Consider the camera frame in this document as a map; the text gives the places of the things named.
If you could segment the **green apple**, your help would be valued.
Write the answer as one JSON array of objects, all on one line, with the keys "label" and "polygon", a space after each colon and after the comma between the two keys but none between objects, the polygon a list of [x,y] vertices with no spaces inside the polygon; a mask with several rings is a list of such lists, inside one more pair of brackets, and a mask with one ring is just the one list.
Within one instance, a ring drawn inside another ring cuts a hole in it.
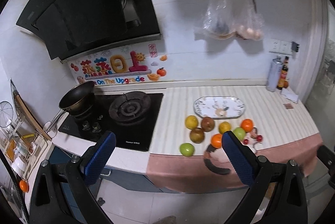
[{"label": "green apple", "polygon": [[246,131],[243,128],[237,127],[233,130],[233,133],[239,141],[243,141],[245,139]]},{"label": "green apple", "polygon": [[179,152],[184,157],[192,157],[195,152],[195,147],[191,143],[183,143],[179,147]]}]

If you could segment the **orange mandarin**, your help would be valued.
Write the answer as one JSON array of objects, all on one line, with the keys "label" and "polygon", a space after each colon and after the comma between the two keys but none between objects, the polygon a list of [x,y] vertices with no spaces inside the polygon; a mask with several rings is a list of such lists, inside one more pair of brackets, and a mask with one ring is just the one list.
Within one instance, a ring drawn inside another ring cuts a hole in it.
[{"label": "orange mandarin", "polygon": [[240,124],[240,127],[246,132],[251,132],[254,128],[254,123],[251,119],[244,119],[241,124]]},{"label": "orange mandarin", "polygon": [[211,137],[211,146],[216,149],[222,148],[222,137],[223,135],[220,133],[213,135]]}]

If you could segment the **yellow citrus fruit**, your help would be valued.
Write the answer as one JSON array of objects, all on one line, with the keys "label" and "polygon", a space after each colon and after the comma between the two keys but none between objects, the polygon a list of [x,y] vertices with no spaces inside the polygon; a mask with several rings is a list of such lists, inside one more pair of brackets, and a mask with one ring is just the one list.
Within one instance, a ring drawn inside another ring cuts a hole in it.
[{"label": "yellow citrus fruit", "polygon": [[220,134],[224,134],[225,132],[230,131],[231,128],[231,124],[227,121],[221,122],[218,127]]},{"label": "yellow citrus fruit", "polygon": [[194,115],[187,116],[185,121],[184,121],[185,127],[190,129],[190,130],[193,130],[193,129],[197,128],[198,124],[199,124],[198,119]]}]

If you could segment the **dark red apple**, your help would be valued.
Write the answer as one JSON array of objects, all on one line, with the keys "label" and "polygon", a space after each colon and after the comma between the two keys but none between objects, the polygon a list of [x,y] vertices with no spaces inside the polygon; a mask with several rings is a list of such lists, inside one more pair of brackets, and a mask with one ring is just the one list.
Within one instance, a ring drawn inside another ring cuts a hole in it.
[{"label": "dark red apple", "polygon": [[204,117],[200,123],[200,127],[204,132],[210,132],[215,128],[214,119],[211,117]]}]

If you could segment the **brownish red apple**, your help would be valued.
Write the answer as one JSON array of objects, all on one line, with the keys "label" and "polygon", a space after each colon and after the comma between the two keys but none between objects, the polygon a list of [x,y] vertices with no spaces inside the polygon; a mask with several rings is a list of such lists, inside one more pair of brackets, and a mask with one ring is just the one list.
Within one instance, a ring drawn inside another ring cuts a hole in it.
[{"label": "brownish red apple", "polygon": [[193,143],[199,144],[204,141],[205,134],[202,128],[194,128],[190,131],[189,137]]}]

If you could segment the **striped cat print mat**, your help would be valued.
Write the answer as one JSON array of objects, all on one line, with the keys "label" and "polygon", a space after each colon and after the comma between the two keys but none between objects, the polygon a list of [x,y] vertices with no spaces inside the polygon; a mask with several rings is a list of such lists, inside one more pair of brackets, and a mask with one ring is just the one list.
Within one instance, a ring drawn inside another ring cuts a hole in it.
[{"label": "striped cat print mat", "polygon": [[179,151],[180,145],[189,141],[184,120],[194,114],[194,101],[205,96],[239,98],[245,104],[245,112],[240,118],[231,119],[230,124],[236,128],[243,119],[253,121],[263,137],[255,146],[257,154],[277,163],[294,159],[305,176],[313,173],[322,138],[302,103],[287,109],[287,99],[259,85],[168,88],[157,117],[146,171],[155,186],[186,193],[210,193],[242,186],[235,171],[218,175],[206,167],[204,157],[212,133],[207,133],[205,140],[195,146],[192,157],[184,157]]}]

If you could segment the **black frying pan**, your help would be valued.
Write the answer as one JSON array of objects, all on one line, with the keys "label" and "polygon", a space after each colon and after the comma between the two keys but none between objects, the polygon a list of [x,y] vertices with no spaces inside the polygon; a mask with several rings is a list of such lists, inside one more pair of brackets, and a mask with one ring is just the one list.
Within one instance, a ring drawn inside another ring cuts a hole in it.
[{"label": "black frying pan", "polygon": [[60,111],[51,122],[46,123],[45,132],[48,133],[56,126],[56,123],[64,113],[78,116],[87,112],[95,102],[94,81],[87,81],[76,85],[68,91],[60,100]]}]

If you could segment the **small brown coaster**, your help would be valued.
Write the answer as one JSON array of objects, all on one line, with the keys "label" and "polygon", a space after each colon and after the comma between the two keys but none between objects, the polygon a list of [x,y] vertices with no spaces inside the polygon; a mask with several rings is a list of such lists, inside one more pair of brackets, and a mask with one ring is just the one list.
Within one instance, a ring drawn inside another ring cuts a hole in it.
[{"label": "small brown coaster", "polygon": [[285,104],[284,104],[284,107],[285,107],[286,109],[293,109],[293,108],[294,108],[293,105],[292,105],[291,103],[285,103]]}]

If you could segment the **orange fruit near rack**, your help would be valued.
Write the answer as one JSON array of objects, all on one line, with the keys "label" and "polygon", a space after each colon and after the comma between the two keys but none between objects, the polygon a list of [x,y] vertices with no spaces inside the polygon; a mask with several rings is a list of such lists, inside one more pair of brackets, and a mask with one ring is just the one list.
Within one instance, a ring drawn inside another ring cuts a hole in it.
[{"label": "orange fruit near rack", "polygon": [[22,190],[22,192],[25,192],[25,193],[29,192],[29,184],[26,180],[21,180],[19,182],[19,187]]}]

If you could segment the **dish rack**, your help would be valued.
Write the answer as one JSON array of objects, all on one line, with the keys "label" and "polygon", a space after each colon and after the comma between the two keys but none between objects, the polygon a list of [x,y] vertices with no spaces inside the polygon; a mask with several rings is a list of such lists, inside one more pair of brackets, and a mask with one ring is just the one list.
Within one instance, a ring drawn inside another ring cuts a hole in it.
[{"label": "dish rack", "polygon": [[18,90],[13,81],[10,82],[10,89],[13,102],[1,102],[1,133],[4,135],[2,151],[18,176],[28,180],[48,147],[48,140],[25,118],[14,99],[13,92]]}]

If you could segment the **folded white cloth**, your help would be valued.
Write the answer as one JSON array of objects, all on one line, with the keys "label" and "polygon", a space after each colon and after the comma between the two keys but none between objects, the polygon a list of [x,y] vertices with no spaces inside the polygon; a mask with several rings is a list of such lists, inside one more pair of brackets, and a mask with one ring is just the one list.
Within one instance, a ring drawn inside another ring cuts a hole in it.
[{"label": "folded white cloth", "polygon": [[288,88],[282,88],[280,94],[281,96],[289,101],[294,102],[295,104],[297,104],[299,101],[299,96]]}]

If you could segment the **dark sauce bottle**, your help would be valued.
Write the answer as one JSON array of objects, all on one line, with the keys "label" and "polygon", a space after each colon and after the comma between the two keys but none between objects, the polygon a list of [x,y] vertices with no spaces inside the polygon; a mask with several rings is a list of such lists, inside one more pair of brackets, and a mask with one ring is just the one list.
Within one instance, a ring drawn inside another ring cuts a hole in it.
[{"label": "dark sauce bottle", "polygon": [[282,69],[281,69],[279,81],[278,81],[278,84],[277,84],[277,89],[279,89],[279,90],[281,90],[284,87],[286,77],[287,77],[287,73],[288,73],[288,70],[289,70],[288,63],[289,63],[289,56],[285,56],[285,60],[283,62],[283,66],[282,66]]}]

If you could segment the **orange fruit behind bottle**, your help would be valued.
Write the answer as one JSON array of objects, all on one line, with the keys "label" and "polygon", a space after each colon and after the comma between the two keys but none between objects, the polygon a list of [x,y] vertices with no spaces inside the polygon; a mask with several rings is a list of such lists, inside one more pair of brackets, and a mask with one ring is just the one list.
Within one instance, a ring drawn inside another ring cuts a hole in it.
[{"label": "orange fruit behind bottle", "polygon": [[283,83],[283,88],[288,88],[288,87],[289,87],[289,82],[285,80]]}]

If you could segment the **plastic bag with eggs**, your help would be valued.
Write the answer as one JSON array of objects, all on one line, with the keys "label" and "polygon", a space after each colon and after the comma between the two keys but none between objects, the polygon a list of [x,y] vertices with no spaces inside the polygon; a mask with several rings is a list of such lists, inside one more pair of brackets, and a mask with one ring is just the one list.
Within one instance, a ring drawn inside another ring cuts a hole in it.
[{"label": "plastic bag with eggs", "polygon": [[252,0],[236,0],[234,28],[236,34],[244,40],[260,41],[263,39],[264,25],[261,14],[255,13]]}]

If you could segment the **white wall socket panel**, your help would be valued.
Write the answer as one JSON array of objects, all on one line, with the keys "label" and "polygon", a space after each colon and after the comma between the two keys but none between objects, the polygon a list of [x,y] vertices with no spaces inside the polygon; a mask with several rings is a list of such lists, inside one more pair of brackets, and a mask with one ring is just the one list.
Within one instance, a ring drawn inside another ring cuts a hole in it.
[{"label": "white wall socket panel", "polygon": [[277,39],[271,39],[269,52],[291,56],[292,43],[286,41],[280,41]]}]

